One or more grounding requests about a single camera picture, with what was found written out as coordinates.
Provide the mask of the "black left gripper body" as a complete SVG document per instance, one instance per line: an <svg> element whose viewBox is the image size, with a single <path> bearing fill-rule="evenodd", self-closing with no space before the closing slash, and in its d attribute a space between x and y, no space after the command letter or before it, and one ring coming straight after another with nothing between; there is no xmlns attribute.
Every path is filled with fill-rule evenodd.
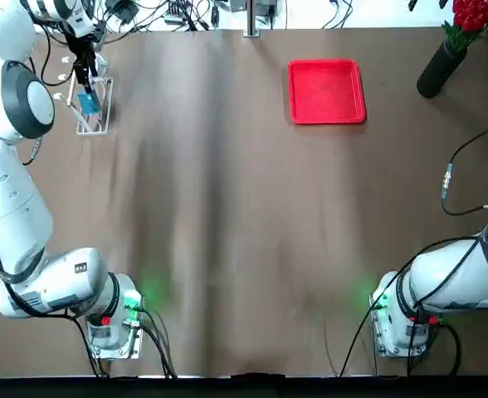
<svg viewBox="0 0 488 398"><path fill-rule="evenodd" d="M96 37L94 33L89 33L80 37L77 37L70 33L66 33L65 39L69 50L75 56L75 65L95 64L94 43Z"/></svg>

